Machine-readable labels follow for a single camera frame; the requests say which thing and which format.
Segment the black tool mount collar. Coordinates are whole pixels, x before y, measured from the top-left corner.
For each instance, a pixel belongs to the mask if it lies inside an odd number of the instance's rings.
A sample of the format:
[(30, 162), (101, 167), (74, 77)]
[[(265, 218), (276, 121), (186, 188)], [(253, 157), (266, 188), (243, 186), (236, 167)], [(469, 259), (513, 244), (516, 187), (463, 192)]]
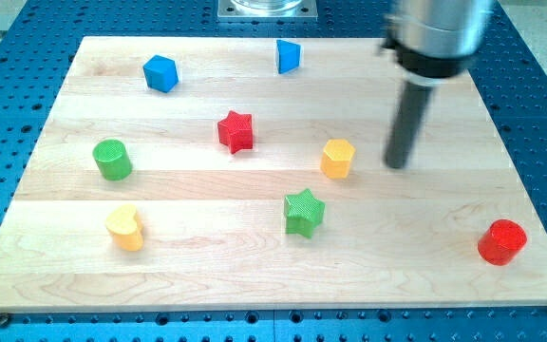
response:
[(391, 38), (386, 38), (380, 50), (392, 50), (396, 63), (405, 71), (427, 79), (443, 80), (460, 75), (475, 62), (475, 55), (453, 58), (434, 58), (425, 56), (402, 46)]

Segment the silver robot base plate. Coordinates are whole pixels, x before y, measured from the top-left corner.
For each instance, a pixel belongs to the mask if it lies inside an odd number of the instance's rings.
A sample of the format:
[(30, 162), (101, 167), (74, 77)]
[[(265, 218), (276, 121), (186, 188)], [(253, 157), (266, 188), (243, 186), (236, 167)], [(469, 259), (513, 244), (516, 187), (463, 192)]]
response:
[(317, 19), (316, 0), (218, 0), (220, 20)]

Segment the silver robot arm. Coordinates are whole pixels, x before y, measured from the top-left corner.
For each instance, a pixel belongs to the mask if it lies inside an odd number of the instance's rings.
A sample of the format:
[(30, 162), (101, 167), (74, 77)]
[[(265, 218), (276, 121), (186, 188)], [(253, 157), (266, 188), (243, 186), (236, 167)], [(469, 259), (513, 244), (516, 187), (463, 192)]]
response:
[(388, 167), (407, 166), (432, 93), (475, 61), (493, 5), (493, 0), (393, 3), (381, 48), (395, 53), (406, 77), (387, 138)]

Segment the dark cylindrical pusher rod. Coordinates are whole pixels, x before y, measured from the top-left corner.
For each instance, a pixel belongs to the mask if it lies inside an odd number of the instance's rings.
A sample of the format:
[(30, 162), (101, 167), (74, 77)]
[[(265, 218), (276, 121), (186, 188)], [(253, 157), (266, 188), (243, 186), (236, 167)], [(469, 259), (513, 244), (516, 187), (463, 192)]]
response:
[(384, 154), (384, 162), (388, 167), (394, 169), (406, 167), (431, 92), (432, 86), (405, 81)]

